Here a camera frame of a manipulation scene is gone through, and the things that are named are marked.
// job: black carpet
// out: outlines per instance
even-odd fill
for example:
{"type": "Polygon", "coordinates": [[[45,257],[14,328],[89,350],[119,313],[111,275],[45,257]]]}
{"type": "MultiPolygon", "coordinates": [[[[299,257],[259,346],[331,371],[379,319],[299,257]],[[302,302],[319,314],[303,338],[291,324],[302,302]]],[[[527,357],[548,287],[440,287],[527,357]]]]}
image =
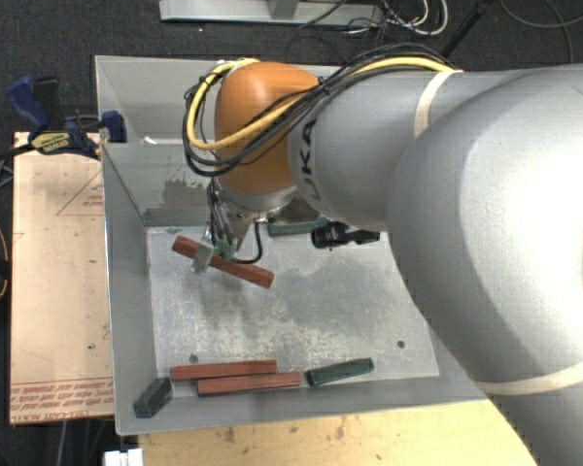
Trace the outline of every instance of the black carpet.
{"type": "MultiPolygon", "coordinates": [[[[58,76],[67,114],[96,112],[93,57],[96,54],[261,59],[334,64],[377,44],[345,37],[319,27],[299,31],[286,25],[226,23],[161,23],[159,0],[0,0],[0,151],[26,123],[11,112],[4,93],[23,75],[58,76]]],[[[406,30],[384,37],[384,43],[417,41],[441,51],[477,0],[447,0],[450,23],[437,37],[418,39],[406,30]]],[[[568,21],[583,15],[583,0],[549,0],[568,21]]],[[[520,17],[557,22],[543,0],[505,0],[520,17]]],[[[517,22],[496,1],[449,57],[465,70],[504,70],[583,62],[583,20],[568,29],[537,29],[517,22]]],[[[10,239],[13,193],[0,190],[0,223],[10,239]]],[[[6,392],[9,368],[9,298],[0,303],[0,464],[54,464],[61,435],[59,424],[10,427],[6,392]]],[[[100,420],[69,424],[63,464],[85,464],[82,450],[117,448],[112,425],[100,420]]]]}

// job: wooden table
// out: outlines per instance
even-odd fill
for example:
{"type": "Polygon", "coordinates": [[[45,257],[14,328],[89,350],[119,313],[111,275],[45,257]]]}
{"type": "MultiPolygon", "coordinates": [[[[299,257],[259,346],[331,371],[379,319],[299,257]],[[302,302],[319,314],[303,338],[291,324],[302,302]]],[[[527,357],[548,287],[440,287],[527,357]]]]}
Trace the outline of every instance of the wooden table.
{"type": "Polygon", "coordinates": [[[142,435],[146,466],[534,466],[490,401],[142,435]]]}

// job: dark green block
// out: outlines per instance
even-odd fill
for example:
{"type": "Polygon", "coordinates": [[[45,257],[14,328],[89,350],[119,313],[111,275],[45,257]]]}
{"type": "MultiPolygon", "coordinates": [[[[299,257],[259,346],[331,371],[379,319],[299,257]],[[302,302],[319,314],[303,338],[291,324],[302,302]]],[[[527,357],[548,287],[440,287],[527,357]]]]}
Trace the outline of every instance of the dark green block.
{"type": "Polygon", "coordinates": [[[311,386],[319,386],[325,383],[338,382],[346,378],[357,377],[370,373],[374,369],[371,358],[353,359],[351,361],[325,366],[307,371],[307,381],[311,386]]]}
{"type": "Polygon", "coordinates": [[[134,402],[136,417],[151,417],[157,413],[171,399],[172,389],[169,378],[154,380],[134,402]]]}

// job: reddish brown block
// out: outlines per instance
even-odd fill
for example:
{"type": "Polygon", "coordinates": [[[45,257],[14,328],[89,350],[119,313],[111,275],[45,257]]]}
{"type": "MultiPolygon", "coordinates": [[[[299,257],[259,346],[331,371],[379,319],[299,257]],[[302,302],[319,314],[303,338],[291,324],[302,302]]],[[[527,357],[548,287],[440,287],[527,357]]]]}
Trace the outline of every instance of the reddish brown block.
{"type": "Polygon", "coordinates": [[[252,375],[248,377],[215,378],[196,382],[196,393],[200,397],[222,395],[225,393],[244,392],[300,386],[300,373],[276,373],[274,375],[252,375]]]}
{"type": "MultiPolygon", "coordinates": [[[[189,257],[190,259],[194,259],[197,249],[197,242],[182,236],[178,236],[173,244],[173,251],[180,253],[185,257],[189,257]]],[[[260,268],[254,264],[236,264],[235,262],[224,260],[217,255],[212,257],[210,266],[220,269],[229,275],[240,278],[241,280],[258,284],[263,288],[269,288],[274,281],[274,273],[267,269],[260,268]]]]}
{"type": "Polygon", "coordinates": [[[277,372],[276,359],[259,361],[222,362],[218,364],[194,364],[171,368],[171,378],[175,381],[204,380],[209,378],[265,375],[277,372]]]}

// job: wooden board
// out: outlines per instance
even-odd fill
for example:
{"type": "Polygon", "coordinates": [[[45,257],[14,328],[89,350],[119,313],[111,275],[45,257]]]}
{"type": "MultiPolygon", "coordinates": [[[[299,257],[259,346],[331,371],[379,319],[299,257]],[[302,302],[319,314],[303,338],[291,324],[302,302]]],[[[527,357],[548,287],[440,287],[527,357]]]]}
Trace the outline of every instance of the wooden board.
{"type": "Polygon", "coordinates": [[[147,466],[535,466],[489,401],[142,435],[147,466]]]}
{"type": "Polygon", "coordinates": [[[14,166],[9,422],[110,416],[101,165],[33,151],[14,166]]]}

